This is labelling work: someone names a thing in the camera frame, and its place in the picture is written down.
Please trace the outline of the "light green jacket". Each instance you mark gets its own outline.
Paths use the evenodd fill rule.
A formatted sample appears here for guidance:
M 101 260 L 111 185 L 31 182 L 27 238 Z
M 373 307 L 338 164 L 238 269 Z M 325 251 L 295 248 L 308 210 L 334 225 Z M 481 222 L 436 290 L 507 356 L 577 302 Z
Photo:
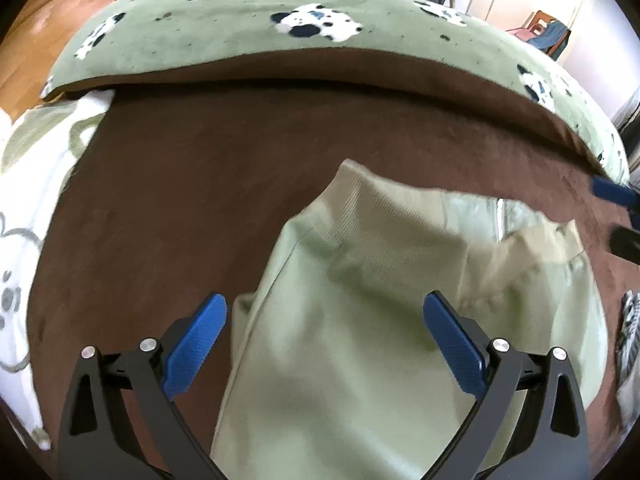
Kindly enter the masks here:
M 574 222 L 346 160 L 232 312 L 210 455 L 231 479 L 417 479 L 472 406 L 424 325 L 433 290 L 492 338 L 568 353 L 597 396 L 608 335 Z

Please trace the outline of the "wooden chair with clothes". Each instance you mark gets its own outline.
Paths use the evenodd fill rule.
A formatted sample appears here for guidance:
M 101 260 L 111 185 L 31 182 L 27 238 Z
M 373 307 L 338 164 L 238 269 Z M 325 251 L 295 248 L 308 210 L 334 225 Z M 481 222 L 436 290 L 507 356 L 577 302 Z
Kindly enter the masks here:
M 508 33 L 556 61 L 567 47 L 572 31 L 553 16 L 538 10 L 524 26 L 508 29 Z

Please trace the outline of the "brown bed blanket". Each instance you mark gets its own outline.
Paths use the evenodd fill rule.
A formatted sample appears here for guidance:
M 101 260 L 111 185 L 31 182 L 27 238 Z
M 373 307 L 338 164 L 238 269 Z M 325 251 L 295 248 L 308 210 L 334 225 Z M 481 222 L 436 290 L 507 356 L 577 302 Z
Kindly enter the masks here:
M 616 399 L 620 300 L 636 266 L 612 255 L 626 210 L 592 194 L 602 172 L 572 148 L 490 110 L 372 84 L 229 78 L 124 82 L 70 175 L 43 244 L 29 303 L 36 390 L 58 434 L 83 348 L 129 351 L 160 338 L 214 292 L 227 321 L 190 389 L 175 404 L 210 455 L 232 371 L 232 312 L 257 289 L 288 220 L 346 160 L 424 190 L 518 200 L 574 222 L 600 292 L 608 354 L 597 396 L 584 404 L 589 476 L 620 479 L 639 446 Z M 508 444 L 526 394 L 514 394 L 483 465 Z M 134 393 L 122 392 L 146 460 L 163 457 Z

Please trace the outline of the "white patterned bed sheet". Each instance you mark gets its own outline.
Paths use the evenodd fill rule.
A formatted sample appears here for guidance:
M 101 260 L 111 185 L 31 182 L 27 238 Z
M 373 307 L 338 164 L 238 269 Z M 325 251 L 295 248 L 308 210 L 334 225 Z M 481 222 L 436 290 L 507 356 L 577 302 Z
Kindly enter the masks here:
M 58 198 L 115 92 L 43 104 L 1 127 L 1 400 L 49 451 L 30 364 L 29 293 Z

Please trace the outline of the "wooden wardrobe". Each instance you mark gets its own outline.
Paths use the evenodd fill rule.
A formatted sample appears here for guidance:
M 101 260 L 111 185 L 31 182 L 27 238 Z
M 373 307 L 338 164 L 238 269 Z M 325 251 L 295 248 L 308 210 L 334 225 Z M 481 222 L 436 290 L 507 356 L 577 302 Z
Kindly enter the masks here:
M 1 43 L 1 108 L 15 119 L 40 103 L 56 59 L 81 26 L 115 0 L 28 0 Z

